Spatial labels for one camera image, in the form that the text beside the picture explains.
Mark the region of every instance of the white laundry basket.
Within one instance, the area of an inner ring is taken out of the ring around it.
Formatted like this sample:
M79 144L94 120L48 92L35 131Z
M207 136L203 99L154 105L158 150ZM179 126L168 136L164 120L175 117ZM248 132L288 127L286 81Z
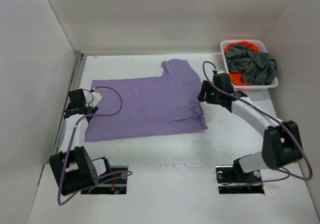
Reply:
M223 57L223 63L224 63L224 67L227 73L229 73L228 70L228 66L227 66L227 61L225 58L225 53L224 53L224 49L228 44L231 43L235 43L235 42L240 42L240 41L248 41L250 43L253 43L255 45L257 45L259 47L260 52L265 52L267 53L267 50L265 48L265 45L259 41L259 40L224 40L220 43L220 48L221 48L221 53L222 53L222 57ZM277 87L279 84L278 82L278 78L275 77L275 79L272 81L272 83L270 85L233 85L233 87L237 88L237 89L268 89L268 88L274 88Z

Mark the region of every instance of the white tabletop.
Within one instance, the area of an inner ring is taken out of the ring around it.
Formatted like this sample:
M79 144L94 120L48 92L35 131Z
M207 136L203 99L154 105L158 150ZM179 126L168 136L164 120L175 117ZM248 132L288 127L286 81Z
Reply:
M162 61L174 58L188 60L202 80L203 61L223 69L221 55L208 53L88 57L80 87L90 88L93 79L160 76ZM246 92L255 104L275 115L267 90ZM111 165L129 164L134 173L127 195L77 195L59 207L57 184L46 165L29 224L319 222L305 183L295 178L266 183L264 195L219 195L214 165L232 164L236 158L260 151L262 137L222 107L202 107L208 126L202 133L85 144L92 159L105 156ZM301 175L298 164L288 168ZM265 180L282 176L272 170L261 174Z

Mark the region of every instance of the black bracket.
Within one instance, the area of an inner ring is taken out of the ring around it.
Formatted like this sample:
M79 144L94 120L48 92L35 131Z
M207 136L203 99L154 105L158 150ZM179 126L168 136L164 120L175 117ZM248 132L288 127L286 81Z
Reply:
M58 185L65 156L65 153L59 152L56 155L52 155L49 159L55 181ZM70 163L73 162L77 164L77 169L63 173L62 195L69 195L98 184L96 168L83 146L75 147L74 150L70 151L66 167L68 168Z
M293 121L283 124L302 147L298 125ZM262 158L270 169L277 169L302 158L300 151L281 126L269 127L263 137Z
M234 92L230 76L227 73L214 75L213 82L214 85L219 89L231 95L235 95L238 97L247 97L247 95L242 91ZM208 81L203 81L201 91L198 95L198 100L200 102L207 102L208 104L221 105L231 112L232 101L235 101L236 99L219 92L213 86L211 86Z
M94 108L90 105L86 106L86 97L83 89L73 90L68 92L70 103L65 109L64 118L67 119L72 115L88 115L95 114L98 110L98 107ZM92 119L92 116L86 118L89 122Z

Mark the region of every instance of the wire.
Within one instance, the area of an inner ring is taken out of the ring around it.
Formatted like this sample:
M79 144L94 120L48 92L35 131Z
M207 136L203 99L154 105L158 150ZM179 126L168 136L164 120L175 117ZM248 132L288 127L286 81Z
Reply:
M130 170L119 170L119 171L111 172L111 173L106 174L106 175L102 175L102 176L99 177L99 179L102 179L102 178L105 178L105 177L107 177L107 176L113 175L113 173L116 173L116 172L121 173L121 174L122 174L122 173L126 173L126 175L125 175L125 176L117 176L117 177L114 177L114 178L110 178L110 179L108 179L108 180L104 180L103 182L101 182L101 183L99 183L98 185L96 185L96 186L92 187L91 189L89 189L88 193L90 193L90 192L91 192L93 189L95 189L96 187L98 187L98 186L100 186L100 185L102 185L102 184L105 184L106 182L109 182L109 181L112 181L112 180L123 179L123 178L126 178L126 177L128 177L128 176L131 176L131 175L133 174L133 172L130 171Z
M86 103L87 105L91 104L94 101L93 93L90 90L87 90L87 89L82 89L82 90L88 91L91 94L92 100L89 103Z
M116 183L117 183L117 180L115 179L111 185L111 190L116 189L116 185L117 185Z
M67 148L67 152L65 153L65 160L64 160L64 164L62 166L62 171L61 171L61 176L60 176L60 182L59 182L59 188L58 188L58 205L64 205L66 204L69 200L71 200L76 194L76 193L73 193L71 196L69 196L65 201L61 202L61 192L62 192L62 187L63 187L63 183L64 183L64 174L65 174L65 170L67 168L67 161L68 161L68 158L69 158L69 154L70 154L70 150L71 150L71 147L72 147L72 143L74 141L74 137L75 137L75 133L76 133L76 130L77 130L77 127L79 125L79 123L84 119L84 118L87 118L87 117L91 117L91 116L101 116L101 117L108 117L108 116L114 116L114 115L117 115L121 110L122 110L122 106L123 106L123 101L122 101L122 98L120 96L120 94L118 93L118 91L116 91L115 89L113 88L110 88L110 87L107 87L107 86L99 86L99 87L96 87L96 88L93 88L94 89L100 89L100 88L106 88L106 89L110 89L112 91L114 91L119 99L120 99L120 108L113 114L88 114L88 115L83 115L82 117L79 118L79 120L76 121L75 123L75 126L72 130L72 134L71 134L71 138L70 138L70 142L69 142L69 146ZM109 175L114 175L114 174L117 174L119 172L115 171L115 172L112 172L112 173L109 173Z
M285 168L283 168L284 170L277 169L277 171L286 173L286 174L288 174L289 176L293 176L293 177L295 177L295 178L298 178L298 179L301 179L301 180L304 180L304 181L311 180L311 179L312 179L312 176L313 176L313 171L312 171L311 163L310 163L307 155L306 155L305 152L303 151L302 147L299 145L297 139L296 139L296 138L294 137L294 135L289 131L289 129L288 129L281 121L279 121L278 119L276 119L276 118L274 118L273 116L269 115L269 114L266 113L265 111L259 109L257 106L253 105L252 103L249 103L248 101L246 101L246 100L244 100L244 99L242 99L242 98L239 98L239 97L237 97L237 96L235 96L235 95L231 95L231 94L229 94L229 93L227 93L227 92L219 89L217 86L215 86L214 82L210 81L209 77L208 77L207 74L206 74L206 71L205 71L205 65L206 65L206 63L211 64L211 65L214 66L215 68L216 68L216 66L215 66L213 63L209 62L209 61L205 61L205 62L203 62L203 64L202 64L202 70L203 70L203 72L204 72L203 74L204 74L206 80L210 83L210 85L211 85L212 87L214 87L217 91L219 91L219 92L222 93L222 94L225 94L225 95L227 95L227 96L229 96L229 97L232 97L232 98L234 98L234 99L236 99L236 100L239 100L239 101L245 103L246 105L248 105L248 106L250 106L251 108L253 108L254 110L256 110L259 114L264 115L264 116L270 118L271 120L273 120L274 122L276 122L279 126L281 126L281 128L288 134L288 136L291 138L291 140L294 142L295 146L297 147L297 149L298 149L299 152L301 153L301 156L303 157L303 159L304 159L304 161L305 161L305 163L306 163L306 165L307 165L307 167L308 167L309 175L308 175L308 177L298 176L298 175L292 174L289 170L287 170L287 169L285 169ZM266 181L261 181L261 183L271 182L271 181L279 181L279 180L282 180L282 179L266 180Z
M214 63L212 63L210 61L204 61L203 65L205 65L206 63L211 64L214 67L215 70L217 69L217 67L216 67L216 65Z

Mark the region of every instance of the purple cable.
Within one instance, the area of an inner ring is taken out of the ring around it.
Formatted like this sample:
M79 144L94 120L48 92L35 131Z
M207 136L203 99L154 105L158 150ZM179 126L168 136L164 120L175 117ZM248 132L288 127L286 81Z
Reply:
M231 95L221 89L219 89L217 86L215 86L215 84L210 81L209 77L207 76L206 74L206 71L205 71L205 65L206 63L209 63L211 64L215 69L216 66L214 65L214 63L210 62L210 61L204 61L203 64L202 64L202 70L203 70L203 74L206 78L206 80L211 84L212 87L214 87L217 91L219 91L220 93L224 94L224 95L227 95L229 97L232 97L236 100L239 100L243 103L245 103L246 105L250 106L251 108L253 108L254 110L256 110L258 113L260 113L261 115L264 115L268 118L270 118L271 120L273 120L274 122L276 122L279 126L282 127L282 129L289 135L289 137L291 138L291 140L294 142L295 146L297 147L297 149L299 150L299 152L301 153L303 159L305 160L305 163L308 167L308 170L309 170L309 176L308 177L303 177L303 176L298 176L298 175L295 175L295 174L292 174L289 170L285 169L285 170L280 170L280 169L277 169L277 171L280 171L280 172L283 172L283 173L286 173L288 174L289 176L293 176L295 178L298 178L298 179L301 179L301 180L304 180L304 181L308 181L308 180L311 180L312 179L312 176L313 176L313 171L312 171L312 167L311 167L311 164L310 164L310 161L309 159L307 158L305 152L303 151L302 147L299 145L298 141L296 140L296 138L294 137L294 135L289 131L288 128L286 128L286 126L279 120L277 120L276 118L274 118L273 116L269 115L268 113L266 113L265 111L259 109L257 106L253 105L252 103L249 103L248 101L242 99L242 98L239 98L237 96L234 96L234 95ZM249 186L249 185L253 185L253 184L256 184L256 183L265 183L265 182L272 182L272 181L279 181L279 180L283 180L283 178L281 179L275 179L275 180L266 180L266 181L259 181L259 182L254 182L254 183L250 183L250 184L246 184L246 185L241 185L241 186Z
M113 114L88 114L88 115L84 115L82 117L79 118L79 120L75 123L75 127L73 128L73 131L72 131L72 135L71 135L71 138L70 138L70 142L69 142L69 146L68 146L68 149L67 149L67 152L65 153L65 160L64 160L64 164L62 166L62 171L61 171L61 177L60 177L60 182L59 182L59 189L58 189L58 205L64 205L66 204L71 198L73 198L76 194L76 193L73 193L71 196L68 197L68 199L66 199L65 201L61 202L61 192L62 192L62 185L64 183L64 172L67 168L67 161L68 161L68 158L69 158L69 154L70 154L70 150L71 150L71 146L72 146L72 143L73 143L73 140L74 140L74 135L75 135L75 131L77 130L77 126L78 124L80 123L81 120L83 120L84 118L86 117L91 117L91 116L102 116L102 117L108 117L108 116L114 116L114 115L117 115L121 110L122 110L122 106L123 106L123 101L122 101L122 98L120 96L120 94L118 93L118 91L116 91L115 89L113 88L110 88L110 87L107 87L107 86L98 86L98 87L95 87L94 89L100 89L100 88L105 88L105 89L110 89L112 91L114 91L119 99L120 99L120 108ZM113 175L113 174L117 174L119 173L118 171L115 171L115 172L112 172L112 173L109 173L110 175Z

